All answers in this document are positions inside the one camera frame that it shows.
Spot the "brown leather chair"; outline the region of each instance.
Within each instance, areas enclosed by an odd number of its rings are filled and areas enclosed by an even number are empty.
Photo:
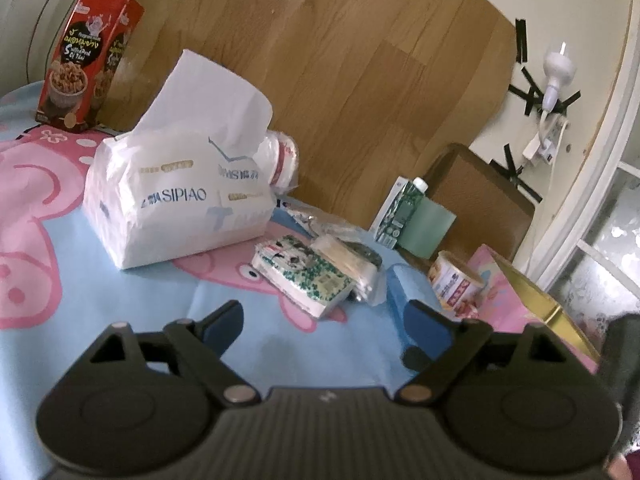
[[[450,144],[424,176],[427,196],[457,215],[438,248],[467,261],[487,244],[509,261],[524,239],[535,206],[462,144]]]

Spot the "red snack box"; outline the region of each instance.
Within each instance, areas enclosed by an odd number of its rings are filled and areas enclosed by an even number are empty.
[[[135,0],[78,0],[47,70],[37,121],[68,132],[95,124],[143,12]]]

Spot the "white wall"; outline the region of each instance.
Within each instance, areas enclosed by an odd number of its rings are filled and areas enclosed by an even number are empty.
[[[37,14],[45,0],[0,0],[2,8],[12,1],[4,24],[0,25],[0,95],[26,82],[26,51]],[[527,68],[542,86],[545,82],[542,58],[549,46],[566,41],[569,54],[578,65],[578,73],[564,97],[577,89],[582,98],[569,111],[572,125],[565,135],[569,153],[559,156],[555,182],[545,201],[544,215],[538,227],[538,238],[566,197],[584,160],[591,139],[597,131],[614,83],[622,54],[631,0],[489,0],[512,22],[527,20],[529,62]],[[46,52],[58,34],[65,11],[72,0],[51,0],[34,38],[30,75],[43,77]],[[513,83],[523,89],[528,85],[514,67]],[[523,115],[524,102],[508,95],[499,115],[487,125],[472,145],[484,160],[504,161],[502,146],[507,142],[519,164],[522,150],[536,133],[535,119]],[[527,168],[523,178],[541,194],[545,194],[549,167]]]

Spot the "white tissue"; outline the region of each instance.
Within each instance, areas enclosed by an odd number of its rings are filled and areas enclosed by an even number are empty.
[[[247,81],[185,50],[136,127],[105,139],[83,208],[121,269],[264,234],[275,207],[251,158],[271,105]]]

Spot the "wooden headboard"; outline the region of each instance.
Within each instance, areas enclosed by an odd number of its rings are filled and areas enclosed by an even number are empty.
[[[302,154],[298,198],[368,227],[400,174],[469,145],[500,108],[515,31],[487,0],[137,0],[100,120],[131,129],[184,48],[273,104]]]

